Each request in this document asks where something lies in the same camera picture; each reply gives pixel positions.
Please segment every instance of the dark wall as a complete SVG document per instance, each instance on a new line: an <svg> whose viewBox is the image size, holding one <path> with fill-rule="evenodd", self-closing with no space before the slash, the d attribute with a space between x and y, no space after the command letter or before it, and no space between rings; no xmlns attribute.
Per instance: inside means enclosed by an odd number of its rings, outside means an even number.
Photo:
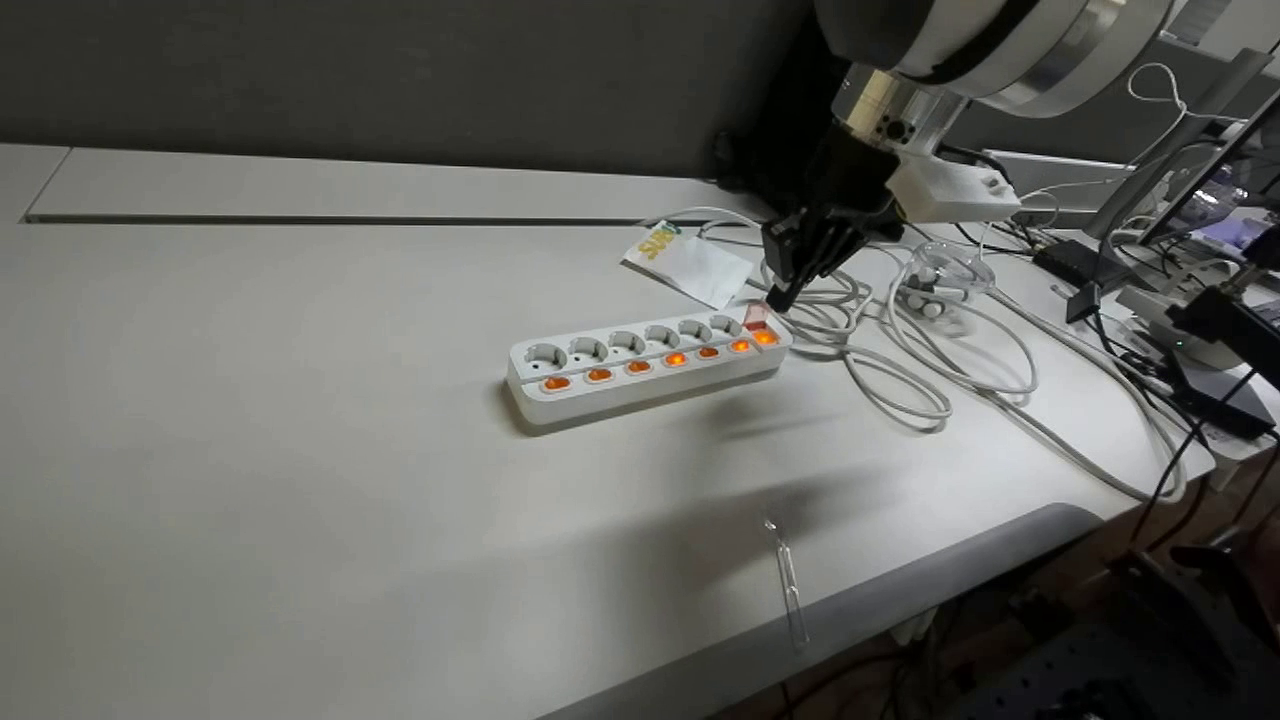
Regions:
<svg viewBox="0 0 1280 720"><path fill-rule="evenodd" d="M4 0L0 140L704 174L804 0Z"/></svg>

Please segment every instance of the white cable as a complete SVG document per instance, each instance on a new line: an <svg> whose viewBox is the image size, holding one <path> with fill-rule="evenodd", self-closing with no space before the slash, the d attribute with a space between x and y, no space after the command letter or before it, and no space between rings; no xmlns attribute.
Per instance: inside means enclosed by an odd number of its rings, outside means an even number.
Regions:
<svg viewBox="0 0 1280 720"><path fill-rule="evenodd" d="M1012 401L1012 404L1027 404L1027 401L1031 401L1031 392L1034 392L1034 384L1038 384L1038 370L1034 370L1031 347L1027 347L1007 326L999 326L999 322L988 316L988 311L974 311L974 307L962 307L962 305L947 305L950 311L979 316L983 326L992 326L995 333L1002 333L1002 335L1021 347L1021 355L1024 355L1024 365L1027 365L1027 382L1024 382L1024 384L995 384L995 382L971 378L955 355L947 355L947 354L929 335L929 330L924 330L919 322L908 316L908 307L900 307L900 288L903 288L903 278L896 278L896 279L887 284L887 301L885 301L887 307L885 307L885 316L880 316L885 335L887 335L900 354L917 355L924 370L938 372L943 382L950 382L950 384L959 384L959 388L968 388L968 392L974 392L974 398L999 398L999 401Z"/></svg>
<svg viewBox="0 0 1280 720"><path fill-rule="evenodd" d="M1137 82L1142 72L1160 72L1163 75L1163 97L1153 97L1153 92L1139 92ZM1187 122L1235 122L1235 115L1211 115L1211 112L1191 112L1191 104L1183 101L1183 85L1176 82L1176 72L1167 65L1137 65L1122 82L1122 92L1137 101L1137 104L1163 104L1163 109L1176 109L1172 124L1130 160L1130 166L1142 166L1153 160L1153 152Z"/></svg>
<svg viewBox="0 0 1280 720"><path fill-rule="evenodd" d="M844 272L827 278L836 288L813 284L796 296L793 311L782 316L793 333L793 354L817 365L844 365L846 382L868 398L873 408L880 408L887 419L912 432L943 432L950 419L950 401L917 378L912 370L854 347L850 335L868 307L873 288L854 284ZM919 404L903 404L873 384L873 378L892 382L896 388L908 388Z"/></svg>
<svg viewBox="0 0 1280 720"><path fill-rule="evenodd" d="M658 222L667 222L667 224L679 224L679 222L728 224L728 222L732 222L732 224L739 224L739 230L761 230L755 218L735 213L735 207L719 207L719 204L683 204L683 207L676 207L676 213L647 218L643 224L658 224Z"/></svg>
<svg viewBox="0 0 1280 720"><path fill-rule="evenodd" d="M1172 442L1163 436L1163 430L1157 423L1160 415L1172 415L1163 408L1153 408L1142 401L1139 388L1130 388L1130 382L1122 372L1114 372L1105 355L1095 355L1091 347L1082 347L1080 342L1065 335L1058 330L1044 326L1038 316L1024 311L1012 296L1002 296L999 288L988 294L995 305L1002 305L1012 316L1027 322L1031 330L1038 330L1044 335L1058 342L1065 347L1072 347L1080 360L1086 360L1091 370L1101 370L1105 378L1110 378L1130 404L1142 411L1142 419L1160 432L1160 442L1172 451ZM1024 419L1027 430L1034 430L1047 445L1054 445L1058 451L1066 451L1072 462L1080 462L1095 482L1105 482L1109 490L1130 497L1130 502L1146 502L1146 491L1122 483L1121 476L1110 476L1109 467L1091 463L1080 448L1072 448L1065 436L1054 436L1047 423L1038 423L1034 415L1027 415L1024 408L999 404L1002 411L1012 411L1015 419ZM1163 505L1176 505L1183 491L1183 476L1176 473L1172 490L1163 490Z"/></svg>

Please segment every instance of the cable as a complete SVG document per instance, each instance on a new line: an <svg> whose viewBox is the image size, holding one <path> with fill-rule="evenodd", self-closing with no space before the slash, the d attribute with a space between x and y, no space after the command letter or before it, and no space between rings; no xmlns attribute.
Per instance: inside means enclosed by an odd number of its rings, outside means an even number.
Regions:
<svg viewBox="0 0 1280 720"><path fill-rule="evenodd" d="M1047 196L1052 202L1052 218L1038 222L1038 230L1054 224L1065 218L1065 202L1052 192L1052 183L1044 187L1031 187L1031 192L1021 192L1021 202L1031 202L1031 196Z"/></svg>
<svg viewBox="0 0 1280 720"><path fill-rule="evenodd" d="M1080 360L1086 360L1091 370L1101 370L1105 378L1110 378L1130 401L1137 401L1137 408L1142 411L1142 419L1153 423L1153 430L1160 430L1157 423L1157 408L1139 398L1139 388L1122 378L1122 372L1114 372L1109 360L1101 360L1091 347L1082 347L1082 345L1076 345L1072 335L1065 335L1058 330L1052 330L1052 326L1044 326L1038 316L1031 316L1031 311L1024 311L1012 296L1002 296L999 288L988 288L988 296L995 301L995 305L1002 305L1012 316L1021 316L1021 322L1027 322L1031 330L1038 330L1044 335L1052 335L1052 342L1058 342L1065 347L1072 347ZM1101 463L1091 463L1080 448L1072 448L1065 436L1054 436L1047 423L1038 423L1034 415L1027 415L1024 408L1002 408L1007 415L1015 415L1015 419L1024 419L1027 430L1034 430L1047 445L1054 445L1058 451L1066 451L1080 467L1086 467L1101 483L1109 483L1109 490L1114 490L1114 491L1122 491L1122 497L1130 497L1130 502L1146 502L1146 491L1139 491L1139 490L1130 490L1130 483L1122 483L1121 476L1110 476L1109 467L1101 467ZM1157 490L1157 497L1160 502L1176 502L1180 497L1180 483L1172 483L1172 490Z"/></svg>
<svg viewBox="0 0 1280 720"><path fill-rule="evenodd" d="M787 684L781 684L782 688L782 708L770 716L770 720L782 720L782 716L796 716L806 700L817 700L818 692L827 692L832 684L839 684L844 678L850 678L850 674L858 674L858 669L877 669L877 666L896 666L896 659L903 659L908 654L877 654L877 656L850 656L850 659L844 659L839 669L832 669L827 678L818 678L818 679L813 679L804 692L787 692Z"/></svg>
<svg viewBox="0 0 1280 720"><path fill-rule="evenodd" d="M761 222L735 207L719 204L687 204L664 218L647 218L643 230L651 224L701 224L697 237L710 245L739 245L739 247L761 247ZM710 237L716 230L752 230L755 237Z"/></svg>
<svg viewBox="0 0 1280 720"><path fill-rule="evenodd" d="M992 251L992 255L1031 255L1031 251L1034 251L1034 247L983 245L983 241L974 241L962 224L955 224L955 232L959 232L971 247Z"/></svg>
<svg viewBox="0 0 1280 720"><path fill-rule="evenodd" d="M1256 372L1238 378L1226 398L1220 404L1226 404ZM1172 451L1172 462L1163 463L1160 482L1157 482L1157 491L1142 502L1142 512L1137 520L1137 529L1129 533L1129 543L1137 543L1157 512L1157 502L1167 483L1167 476L1176 473L1176 463L1187 458L1187 448L1195 445L1195 436L1205 432L1205 419L1191 423L1191 432L1183 436L1183 445Z"/></svg>
<svg viewBox="0 0 1280 720"><path fill-rule="evenodd" d="M1142 72L1160 72L1163 75L1163 97L1153 97L1153 92L1139 92L1137 90L1137 82L1142 75ZM1183 101L1183 90L1180 90L1180 82L1176 82L1176 72L1167 69L1167 65L1137 65L1130 72L1129 72L1129 82L1122 82L1122 92L1130 97L1130 101L1139 101L1139 104L1163 104L1163 109L1176 109L1176 115L1172 115L1172 124L1130 160L1130 166L1142 166L1142 160L1153 160L1153 152L1187 122L1187 115L1195 115L1195 122L1235 122L1235 115L1211 115L1211 112L1191 112L1191 104Z"/></svg>
<svg viewBox="0 0 1280 720"><path fill-rule="evenodd" d="M742 218L742 213L732 213L732 207L716 207L716 204L687 204L687 207L656 218L647 224L658 224L658 222L679 224L683 218L701 222L701 232L697 232L701 241L761 247L761 237L752 237L752 241L742 241L742 237L710 237L716 230L752 230L752 232L761 232L755 218ZM765 261L761 261L761 279L749 279L749 284L766 294L766 266ZM836 288L818 288L818 284L804 288L796 296L793 311L781 316L787 326L787 333L793 333L793 354L804 355L804 360L818 360L818 365L839 360L846 382L887 419L896 419L896 423L903 423L912 432L938 432L950 419L950 401L938 388L931 388L924 378L917 378L912 370L903 370L903 365L896 365L896 360L887 360L880 354L850 347L850 333L858 330L862 307L873 305L873 288L854 284L844 272L832 272L827 284L836 284ZM912 408L912 404L880 392L868 378L885 378L885 382L908 388L924 408Z"/></svg>
<svg viewBox="0 0 1280 720"><path fill-rule="evenodd" d="M1002 224L988 224L988 230L1027 245L1031 251L1038 247L1038 241L1021 222L1002 222Z"/></svg>
<svg viewBox="0 0 1280 720"><path fill-rule="evenodd" d="M938 388L931 388L924 378L908 372L903 365L850 345L858 322L873 316L868 311L873 288L854 284L844 272L832 272L832 284L839 288L804 288L793 311L782 316L793 333L793 354L817 365L832 365L832 360L844 365L846 382L868 398L868 404L880 408L900 430L912 430L912 432L947 430L950 401ZM908 388L919 401L919 408L880 392L868 382L868 372Z"/></svg>
<svg viewBox="0 0 1280 720"><path fill-rule="evenodd" d="M995 316L979 311L979 307L962 307L962 305L950 305L950 311L962 311L962 316L979 316L983 326L992 326L995 333L1002 333L1015 354L1024 355L1027 365L1027 382L1024 384L995 384L995 382L979 382L971 378L968 370L959 370L959 360L950 360L919 322L912 322L903 307L900 307L900 288L903 288L903 278L887 284L887 311L885 311L885 335L908 354L912 360L919 360L924 370L938 372L943 382L974 392L974 398L999 398L999 401L1012 401L1012 404L1024 404L1034 384L1038 384L1038 370L1034 370L1034 355L1031 347L1007 330L999 326Z"/></svg>
<svg viewBox="0 0 1280 720"><path fill-rule="evenodd" d="M1187 512L1183 512L1176 523L1167 523L1167 529L1146 543L1146 553L1157 553L1157 549L1167 543L1176 533L1183 533L1183 529L1200 518L1205 502L1207 502L1207 476L1200 476Z"/></svg>

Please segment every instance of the orange switch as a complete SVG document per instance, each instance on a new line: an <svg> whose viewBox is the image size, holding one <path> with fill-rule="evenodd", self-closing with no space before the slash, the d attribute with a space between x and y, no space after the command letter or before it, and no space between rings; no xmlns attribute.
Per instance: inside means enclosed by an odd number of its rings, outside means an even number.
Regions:
<svg viewBox="0 0 1280 720"><path fill-rule="evenodd" d="M566 392L566 378L547 378L544 392Z"/></svg>
<svg viewBox="0 0 1280 720"><path fill-rule="evenodd" d="M749 333L752 333L752 342L755 342L761 347L781 345L781 335L776 335L766 326L749 326Z"/></svg>

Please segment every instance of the desk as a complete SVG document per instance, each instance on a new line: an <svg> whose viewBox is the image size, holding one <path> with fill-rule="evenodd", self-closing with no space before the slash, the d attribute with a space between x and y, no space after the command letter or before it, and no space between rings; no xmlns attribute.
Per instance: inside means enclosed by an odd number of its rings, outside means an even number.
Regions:
<svg viewBox="0 0 1280 720"><path fill-rule="evenodd" d="M1130 510L955 388L919 442L796 360L522 436L511 342L691 311L621 270L635 230L16 224L57 160L0 152L0 716L701 716L924 607L787 642L765 512L825 607L1002 540L962 592ZM1129 398L1012 326L1031 411L1153 483ZM770 659L725 669L742 638Z"/></svg>

